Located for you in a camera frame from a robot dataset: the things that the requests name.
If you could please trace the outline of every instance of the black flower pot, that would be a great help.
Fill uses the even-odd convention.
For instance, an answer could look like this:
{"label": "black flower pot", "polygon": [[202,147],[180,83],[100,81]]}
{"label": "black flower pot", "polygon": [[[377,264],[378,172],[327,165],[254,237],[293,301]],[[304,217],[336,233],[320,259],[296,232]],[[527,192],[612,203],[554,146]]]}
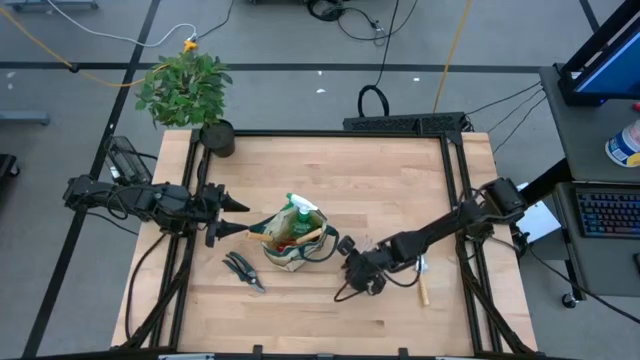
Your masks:
{"label": "black flower pot", "polygon": [[207,124],[200,129],[200,142],[219,157],[228,157],[236,151],[233,126],[226,120]]}

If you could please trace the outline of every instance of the pruning shears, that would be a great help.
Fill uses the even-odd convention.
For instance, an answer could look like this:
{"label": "pruning shears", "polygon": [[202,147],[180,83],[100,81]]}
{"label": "pruning shears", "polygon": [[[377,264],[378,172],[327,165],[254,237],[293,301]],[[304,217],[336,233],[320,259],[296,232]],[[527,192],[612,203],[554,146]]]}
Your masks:
{"label": "pruning shears", "polygon": [[228,260],[225,259],[222,260],[222,262],[238,275],[240,281],[244,281],[249,284],[249,286],[251,286],[251,288],[256,292],[261,294],[266,292],[264,287],[262,287],[262,284],[260,284],[260,280],[258,280],[256,270],[249,265],[247,260],[235,251],[231,251],[226,255],[226,257]]}

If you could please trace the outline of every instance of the potted plant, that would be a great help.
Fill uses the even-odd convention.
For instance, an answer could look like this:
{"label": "potted plant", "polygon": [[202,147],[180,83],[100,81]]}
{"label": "potted plant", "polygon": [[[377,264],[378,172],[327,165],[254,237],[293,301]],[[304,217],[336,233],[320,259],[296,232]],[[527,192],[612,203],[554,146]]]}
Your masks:
{"label": "potted plant", "polygon": [[160,57],[161,64],[147,73],[136,110],[148,109],[156,123],[171,126],[201,125],[200,140],[220,157],[235,151],[233,126],[224,115],[225,84],[231,77],[216,56],[185,51],[178,57]]}

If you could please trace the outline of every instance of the yellow cable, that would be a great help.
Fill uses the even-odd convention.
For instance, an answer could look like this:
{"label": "yellow cable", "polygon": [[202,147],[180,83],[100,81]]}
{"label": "yellow cable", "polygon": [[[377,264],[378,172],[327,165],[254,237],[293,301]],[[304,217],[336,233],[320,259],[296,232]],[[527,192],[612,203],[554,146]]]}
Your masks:
{"label": "yellow cable", "polygon": [[440,93],[442,92],[442,88],[444,87],[444,80],[447,78],[447,73],[449,72],[449,64],[451,64],[453,54],[456,52],[456,46],[458,46],[458,40],[460,39],[462,28],[464,28],[464,23],[467,21],[467,15],[469,15],[469,9],[471,9],[472,2],[473,0],[467,0],[467,5],[464,8],[464,14],[462,15],[462,19],[460,19],[460,25],[458,25],[458,31],[456,31],[456,37],[453,39],[453,44],[451,45],[451,50],[449,51],[447,63],[444,66],[444,72],[442,73],[442,77],[440,78],[440,86],[438,87],[438,93],[436,94],[436,102],[433,104],[434,113],[438,109],[438,101],[440,100]]}
{"label": "yellow cable", "polygon": [[[27,29],[24,28],[24,26],[22,26],[16,19],[13,18],[13,16],[11,16],[11,14],[9,14],[9,12],[7,12],[7,10],[0,8],[0,14],[4,15],[4,17],[6,17],[15,27],[18,28],[18,30],[22,31],[23,34],[25,34],[29,39],[31,39],[31,41],[33,41],[34,43],[36,43],[38,46],[40,46],[41,48],[43,48],[46,52],[48,52],[51,56],[53,56],[54,58],[56,58],[56,60],[58,60],[59,62],[65,64],[67,67],[69,67],[69,69],[73,68],[73,65],[67,61],[65,58],[63,58],[62,56],[56,54],[53,50],[49,49],[45,44],[42,43],[42,41],[36,39],[35,36],[31,35],[31,33],[29,33],[29,31],[27,31]],[[153,72],[159,71],[160,69],[163,69],[167,67],[167,65],[162,65],[159,68],[155,69]],[[144,81],[144,78],[140,79],[140,80],[136,80],[134,82],[128,83],[128,84],[114,84],[114,83],[110,83],[108,81],[104,81],[94,75],[91,75],[89,73],[85,73],[85,72],[81,72],[80,73],[82,76],[91,79],[95,82],[98,82],[102,85],[106,85],[106,86],[111,86],[111,87],[131,87],[134,86],[136,84],[139,84],[141,82]]]}

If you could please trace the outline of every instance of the office chair wheel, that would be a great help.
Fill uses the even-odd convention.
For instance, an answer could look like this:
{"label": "office chair wheel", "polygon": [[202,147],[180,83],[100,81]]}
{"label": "office chair wheel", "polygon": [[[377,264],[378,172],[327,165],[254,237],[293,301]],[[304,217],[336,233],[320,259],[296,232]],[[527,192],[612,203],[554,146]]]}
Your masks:
{"label": "office chair wheel", "polygon": [[20,168],[18,167],[17,164],[13,164],[13,166],[11,167],[11,170],[9,171],[9,176],[17,177],[18,175],[20,175]]}
{"label": "office chair wheel", "polygon": [[573,293],[567,293],[562,295],[562,305],[567,309],[575,309],[578,305],[578,300],[573,296]]}

